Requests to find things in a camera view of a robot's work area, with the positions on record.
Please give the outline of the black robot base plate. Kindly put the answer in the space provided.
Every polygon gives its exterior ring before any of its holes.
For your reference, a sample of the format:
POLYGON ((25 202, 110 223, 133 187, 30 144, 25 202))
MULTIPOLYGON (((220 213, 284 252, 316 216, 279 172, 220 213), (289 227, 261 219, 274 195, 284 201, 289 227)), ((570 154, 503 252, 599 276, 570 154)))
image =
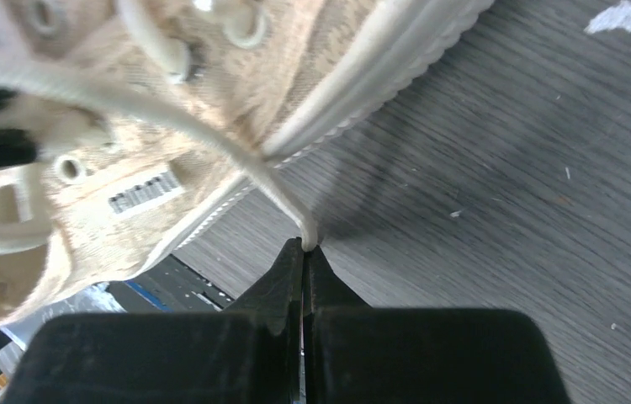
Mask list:
POLYGON ((183 261, 167 256, 133 279, 111 282, 107 291, 128 312, 217 312, 234 298, 183 261))

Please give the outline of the beige sneaker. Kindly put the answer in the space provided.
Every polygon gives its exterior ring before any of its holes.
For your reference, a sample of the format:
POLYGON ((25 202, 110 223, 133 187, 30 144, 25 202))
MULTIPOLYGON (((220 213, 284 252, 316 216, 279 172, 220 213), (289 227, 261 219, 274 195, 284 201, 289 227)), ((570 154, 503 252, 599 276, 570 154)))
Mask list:
POLYGON ((0 170, 0 326, 132 279, 392 99, 488 1, 0 1, 0 89, 37 160, 0 170))

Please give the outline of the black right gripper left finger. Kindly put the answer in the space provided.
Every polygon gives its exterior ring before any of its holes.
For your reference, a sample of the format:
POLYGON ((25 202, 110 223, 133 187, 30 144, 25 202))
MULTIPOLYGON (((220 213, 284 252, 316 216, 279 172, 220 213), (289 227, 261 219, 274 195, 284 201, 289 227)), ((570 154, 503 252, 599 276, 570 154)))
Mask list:
POLYGON ((33 337, 6 403, 294 403, 304 253, 288 240, 222 311, 80 313, 33 337))

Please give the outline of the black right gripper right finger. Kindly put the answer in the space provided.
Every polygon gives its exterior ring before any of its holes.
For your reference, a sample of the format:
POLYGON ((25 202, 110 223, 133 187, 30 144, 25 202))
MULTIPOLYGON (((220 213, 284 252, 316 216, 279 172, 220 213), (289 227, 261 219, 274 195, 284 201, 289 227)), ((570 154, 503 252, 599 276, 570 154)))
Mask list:
POLYGON ((546 338, 490 308, 374 308, 320 249, 303 268, 310 403, 566 403, 546 338))

